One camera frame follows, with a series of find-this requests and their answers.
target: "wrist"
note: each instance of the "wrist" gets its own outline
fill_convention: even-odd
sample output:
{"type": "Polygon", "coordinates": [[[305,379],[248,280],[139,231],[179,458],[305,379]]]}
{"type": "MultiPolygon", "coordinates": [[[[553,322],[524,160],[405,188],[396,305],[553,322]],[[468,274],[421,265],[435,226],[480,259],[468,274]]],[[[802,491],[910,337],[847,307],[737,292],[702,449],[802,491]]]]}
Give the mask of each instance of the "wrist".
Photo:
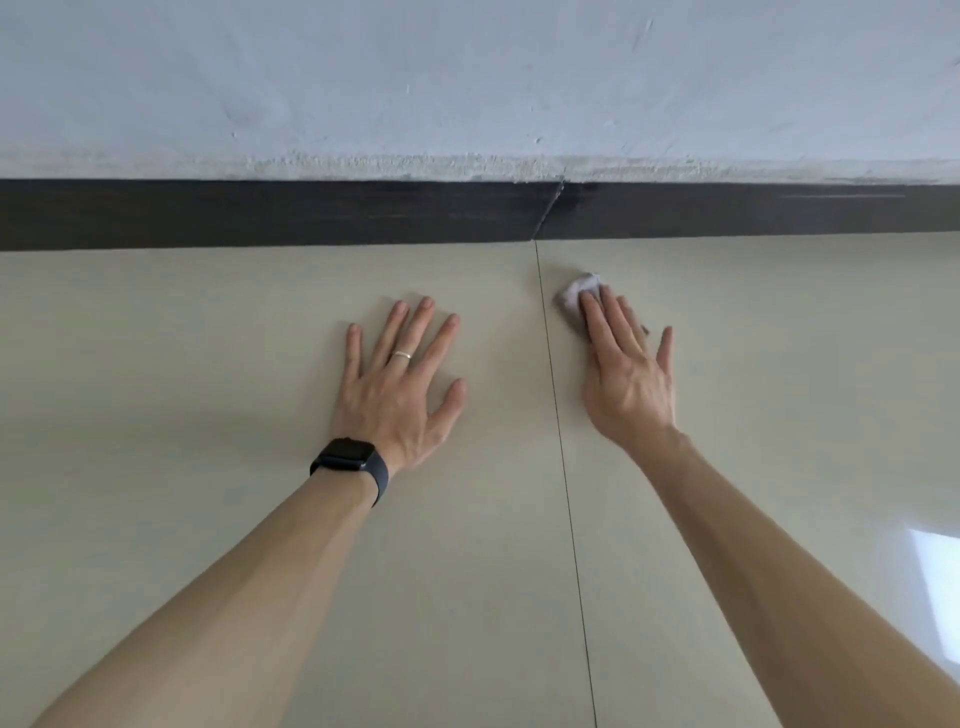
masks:
{"type": "Polygon", "coordinates": [[[368,510],[373,507],[379,494],[376,479],[366,471],[332,471],[318,468],[307,479],[307,483],[335,489],[354,499],[356,505],[368,510]]]}
{"type": "Polygon", "coordinates": [[[654,482],[676,477],[692,447],[690,438],[675,425],[665,425],[638,433],[624,449],[654,482]]]}

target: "person's right hand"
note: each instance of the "person's right hand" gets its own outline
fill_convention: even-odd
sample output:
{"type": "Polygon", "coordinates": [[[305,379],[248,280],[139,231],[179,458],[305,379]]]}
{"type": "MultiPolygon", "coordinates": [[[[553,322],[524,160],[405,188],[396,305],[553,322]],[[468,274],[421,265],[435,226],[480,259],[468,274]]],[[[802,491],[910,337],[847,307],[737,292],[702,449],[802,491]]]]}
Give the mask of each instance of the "person's right hand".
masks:
{"type": "Polygon", "coordinates": [[[602,306],[591,293],[580,297],[591,342],[584,404],[600,434],[643,467],[648,453],[675,430],[673,328],[663,330],[654,357],[627,299],[617,298],[607,285],[600,293],[602,306]]]}

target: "black border strip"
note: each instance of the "black border strip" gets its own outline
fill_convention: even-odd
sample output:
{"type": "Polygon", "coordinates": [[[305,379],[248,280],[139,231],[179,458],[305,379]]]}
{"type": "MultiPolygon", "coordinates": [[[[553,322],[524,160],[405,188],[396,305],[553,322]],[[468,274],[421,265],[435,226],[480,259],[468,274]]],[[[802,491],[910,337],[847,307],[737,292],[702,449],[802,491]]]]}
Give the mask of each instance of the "black border strip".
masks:
{"type": "Polygon", "coordinates": [[[0,250],[960,231],[960,185],[0,180],[0,250]]]}

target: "beige wall tile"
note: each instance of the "beige wall tile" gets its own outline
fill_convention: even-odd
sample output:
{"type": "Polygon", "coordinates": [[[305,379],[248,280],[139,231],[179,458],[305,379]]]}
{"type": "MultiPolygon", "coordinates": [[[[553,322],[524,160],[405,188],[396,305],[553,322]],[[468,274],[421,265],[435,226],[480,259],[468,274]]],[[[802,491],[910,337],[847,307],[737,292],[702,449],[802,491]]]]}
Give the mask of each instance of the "beige wall tile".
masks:
{"type": "Polygon", "coordinates": [[[533,244],[0,255],[0,723],[304,479],[345,323],[430,293],[470,405],[392,484],[285,725],[592,724],[533,244]]]}
{"type": "MultiPolygon", "coordinates": [[[[910,529],[960,537],[960,237],[539,243],[676,327],[680,426],[940,664],[910,529]]],[[[642,475],[589,425],[584,346],[547,317],[600,728],[776,725],[642,475]]]]}

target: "wall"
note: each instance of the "wall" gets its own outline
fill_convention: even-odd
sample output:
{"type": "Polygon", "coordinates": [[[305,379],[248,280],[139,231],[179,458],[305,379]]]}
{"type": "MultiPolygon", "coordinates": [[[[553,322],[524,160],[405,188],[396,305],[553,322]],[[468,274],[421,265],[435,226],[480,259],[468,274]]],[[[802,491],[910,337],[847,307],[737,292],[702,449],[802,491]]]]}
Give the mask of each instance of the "wall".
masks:
{"type": "Polygon", "coordinates": [[[960,180],[939,0],[5,0],[0,175],[960,180]]]}

